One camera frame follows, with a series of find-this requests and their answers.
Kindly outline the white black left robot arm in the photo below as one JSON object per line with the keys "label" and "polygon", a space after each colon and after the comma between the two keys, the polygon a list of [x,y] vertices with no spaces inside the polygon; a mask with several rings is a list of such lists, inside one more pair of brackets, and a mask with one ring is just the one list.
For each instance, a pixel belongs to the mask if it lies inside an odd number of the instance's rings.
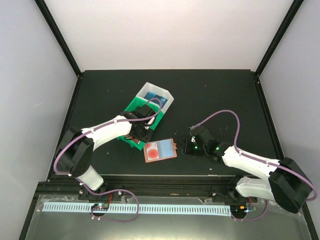
{"label": "white black left robot arm", "polygon": [[56,150],[54,172],[74,177],[89,188],[89,193],[95,199],[103,199],[108,188],[91,165],[94,151],[121,136],[148,142],[152,134],[149,127],[155,122],[156,116],[157,113],[145,104],[93,127],[70,128]]}

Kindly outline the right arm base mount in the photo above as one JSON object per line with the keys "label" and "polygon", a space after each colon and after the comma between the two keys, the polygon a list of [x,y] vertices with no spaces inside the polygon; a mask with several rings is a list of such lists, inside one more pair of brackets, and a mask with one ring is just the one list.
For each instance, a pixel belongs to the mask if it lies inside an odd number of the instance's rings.
{"label": "right arm base mount", "polygon": [[246,204],[250,203],[248,197],[240,195],[234,188],[212,188],[209,194],[213,201],[230,203],[230,204]]}

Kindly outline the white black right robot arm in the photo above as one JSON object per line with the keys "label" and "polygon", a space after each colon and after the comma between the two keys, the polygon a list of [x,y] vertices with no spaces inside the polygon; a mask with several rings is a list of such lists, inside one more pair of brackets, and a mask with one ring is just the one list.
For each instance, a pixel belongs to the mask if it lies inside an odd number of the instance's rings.
{"label": "white black right robot arm", "polygon": [[238,149],[228,142],[215,140],[202,125],[189,132],[190,138],[183,138],[178,144],[182,154],[250,174],[228,187],[228,198],[234,202],[243,197],[262,198],[296,214],[312,192],[311,181],[291,158],[271,159]]}

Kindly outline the tan leather card holder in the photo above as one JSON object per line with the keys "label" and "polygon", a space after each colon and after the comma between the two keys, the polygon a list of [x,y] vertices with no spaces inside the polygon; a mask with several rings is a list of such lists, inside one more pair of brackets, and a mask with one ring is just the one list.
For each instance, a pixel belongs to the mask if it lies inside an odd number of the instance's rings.
{"label": "tan leather card holder", "polygon": [[157,143],[159,157],[155,160],[147,160],[146,145],[143,147],[144,159],[146,163],[158,162],[177,157],[177,144],[172,138],[152,141],[148,143]]}

